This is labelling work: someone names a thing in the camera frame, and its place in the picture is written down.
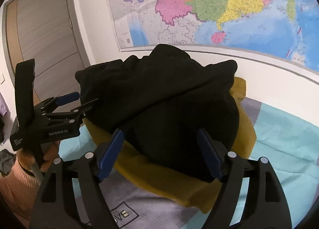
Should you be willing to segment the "person's left hand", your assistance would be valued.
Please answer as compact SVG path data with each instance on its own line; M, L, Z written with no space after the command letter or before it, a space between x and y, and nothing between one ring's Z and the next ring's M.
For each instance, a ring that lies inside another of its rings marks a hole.
M51 166L52 162L59 157L58 151L60 143L60 141L54 141L53 143L51 143L51 146L48 148L48 150L44 153L44 163L39 168L41 172L46 173L49 167ZM18 150L17 159L24 170L32 172L31 165L33 165L36 161L33 154L30 151L24 149Z

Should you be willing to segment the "left forearm pink sleeve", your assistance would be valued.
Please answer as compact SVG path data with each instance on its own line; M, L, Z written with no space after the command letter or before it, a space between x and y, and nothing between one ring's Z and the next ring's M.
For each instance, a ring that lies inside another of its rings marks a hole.
M39 183L15 161L11 172L1 177L1 211L14 228L28 228Z

